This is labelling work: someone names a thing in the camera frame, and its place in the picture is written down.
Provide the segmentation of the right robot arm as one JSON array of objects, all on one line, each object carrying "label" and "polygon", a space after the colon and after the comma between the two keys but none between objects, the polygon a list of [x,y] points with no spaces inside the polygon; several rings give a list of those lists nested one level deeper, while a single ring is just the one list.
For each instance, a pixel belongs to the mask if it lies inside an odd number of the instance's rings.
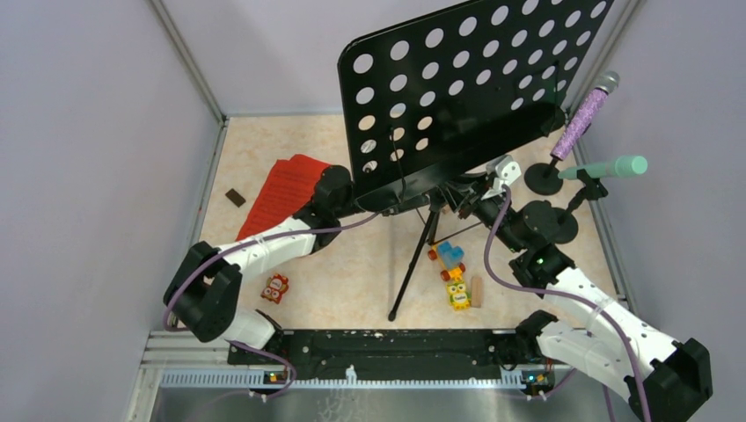
[{"label": "right robot arm", "polygon": [[516,327],[516,351],[528,362],[558,360],[626,400],[642,421],[687,421],[713,395],[708,349],[679,341],[606,294],[553,242],[558,210],[546,200],[512,208],[509,189],[485,199],[486,176],[462,176],[436,191],[452,211],[476,216],[490,233],[483,260],[503,287],[537,295],[581,323],[574,328],[538,310]]}]

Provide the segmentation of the black music stand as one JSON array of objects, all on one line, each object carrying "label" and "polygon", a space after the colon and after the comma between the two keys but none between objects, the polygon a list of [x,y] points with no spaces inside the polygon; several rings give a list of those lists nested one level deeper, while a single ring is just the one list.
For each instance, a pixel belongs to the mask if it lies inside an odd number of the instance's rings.
[{"label": "black music stand", "polygon": [[363,35],[337,61],[362,211],[445,205],[436,191],[562,128],[608,1],[467,1]]}]

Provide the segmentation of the red sheet music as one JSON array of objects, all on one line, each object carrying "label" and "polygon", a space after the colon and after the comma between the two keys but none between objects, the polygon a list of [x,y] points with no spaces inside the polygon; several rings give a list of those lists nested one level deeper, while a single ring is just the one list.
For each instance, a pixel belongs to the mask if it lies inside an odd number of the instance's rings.
[{"label": "red sheet music", "polygon": [[273,228],[292,216],[314,193],[324,169],[330,164],[296,154],[275,162],[261,187],[236,241]]}]

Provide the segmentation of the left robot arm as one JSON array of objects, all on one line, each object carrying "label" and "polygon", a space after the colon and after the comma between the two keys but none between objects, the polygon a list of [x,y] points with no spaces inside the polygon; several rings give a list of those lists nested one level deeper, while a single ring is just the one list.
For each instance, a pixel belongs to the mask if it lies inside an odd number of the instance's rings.
[{"label": "left robot arm", "polygon": [[194,244],[165,291],[165,314],[175,316],[202,343],[239,342],[261,363],[277,360],[280,326],[239,304],[242,289],[277,266],[328,246],[344,230],[341,218],[362,212],[353,187],[347,168],[328,166],[311,198],[273,228],[232,244]]}]

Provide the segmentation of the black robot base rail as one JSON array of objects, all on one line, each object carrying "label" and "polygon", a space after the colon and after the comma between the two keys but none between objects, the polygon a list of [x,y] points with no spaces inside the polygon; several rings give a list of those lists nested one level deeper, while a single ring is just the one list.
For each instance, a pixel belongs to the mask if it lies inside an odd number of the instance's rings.
[{"label": "black robot base rail", "polygon": [[512,330],[295,330],[267,352],[294,366],[299,381],[498,381],[549,390],[560,365],[532,351]]}]

